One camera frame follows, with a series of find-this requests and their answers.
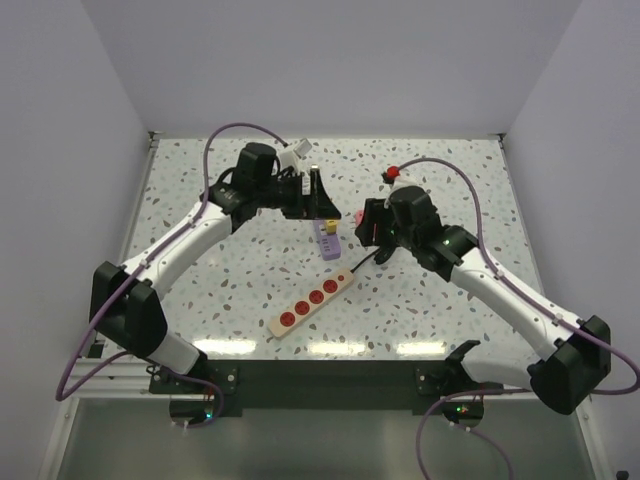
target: yellow object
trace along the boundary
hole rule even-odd
[[[340,223],[339,220],[325,220],[324,229],[329,235],[334,235],[338,231],[338,223]]]

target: red circle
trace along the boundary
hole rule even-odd
[[[309,304],[304,300],[301,300],[298,303],[296,303],[295,310],[298,315],[306,315],[307,313],[309,313],[310,309],[311,307],[309,307]]]
[[[309,300],[311,300],[311,303],[315,303],[316,305],[318,305],[324,300],[324,293],[322,293],[320,290],[314,290],[309,294]]]
[[[322,284],[322,288],[324,288],[324,291],[327,293],[335,293],[336,290],[338,290],[338,284],[335,280],[327,280]]]
[[[387,168],[387,177],[390,179],[394,179],[400,176],[400,169],[398,167],[389,167]]]
[[[296,316],[291,312],[284,312],[280,315],[280,323],[285,327],[290,327],[296,323]]]

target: white power strip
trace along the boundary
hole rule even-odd
[[[355,278],[348,268],[338,270],[325,279],[322,285],[309,292],[309,295],[294,302],[282,314],[274,317],[269,323],[269,330],[275,337],[283,337],[338,296]]]

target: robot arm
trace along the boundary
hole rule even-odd
[[[201,198],[155,245],[120,267],[109,262],[98,267],[93,278],[92,317],[125,281],[130,286],[96,329],[139,358],[181,375],[209,379],[206,355],[168,329],[160,300],[204,252],[236,232],[260,208],[278,208],[288,219],[340,218],[324,191],[319,169],[313,166],[304,172],[299,163],[292,165],[306,154],[307,146],[308,141],[303,140],[287,147],[280,159],[267,145],[247,144],[229,183],[219,180],[210,186],[208,198]],[[287,166],[286,175],[281,168],[272,173],[276,164]],[[149,259],[150,252],[165,243],[166,248]]]
[[[361,243],[381,247],[385,259],[397,247],[409,250],[423,268],[482,300],[522,335],[540,358],[524,370],[515,364],[471,355],[460,362],[469,378],[530,389],[553,410],[573,412],[608,375],[611,358],[608,351],[572,334],[556,321],[562,319],[610,343],[607,324],[595,316],[583,321],[554,305],[489,255],[497,267],[490,269],[477,238],[460,226],[443,225],[429,195],[410,177],[403,174],[387,180],[392,183],[389,196],[365,203],[363,220],[356,229]],[[513,293],[506,280],[525,295]],[[555,317],[541,314],[525,297],[544,305]]]

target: white speckled table surface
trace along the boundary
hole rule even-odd
[[[235,164],[256,138],[221,139],[210,152],[213,178]],[[339,298],[282,339],[267,329],[293,300],[330,272],[366,255],[354,234],[354,213],[368,197],[383,197],[380,173],[418,156],[450,160],[475,182],[492,253],[529,285],[539,285],[531,252],[496,140],[311,139],[305,163],[318,164],[325,188],[343,214],[342,256],[325,262],[311,222],[262,211],[203,255],[163,300],[170,328],[210,358],[400,359],[444,358],[468,339],[483,355],[520,358],[531,348],[480,301],[421,269],[405,251],[385,265],[365,264]],[[154,242],[193,206],[202,190],[204,140],[160,141],[135,226],[129,256]],[[475,233],[472,200],[454,172],[416,165],[410,173],[431,190],[444,222]],[[109,340],[103,356],[117,347]]]

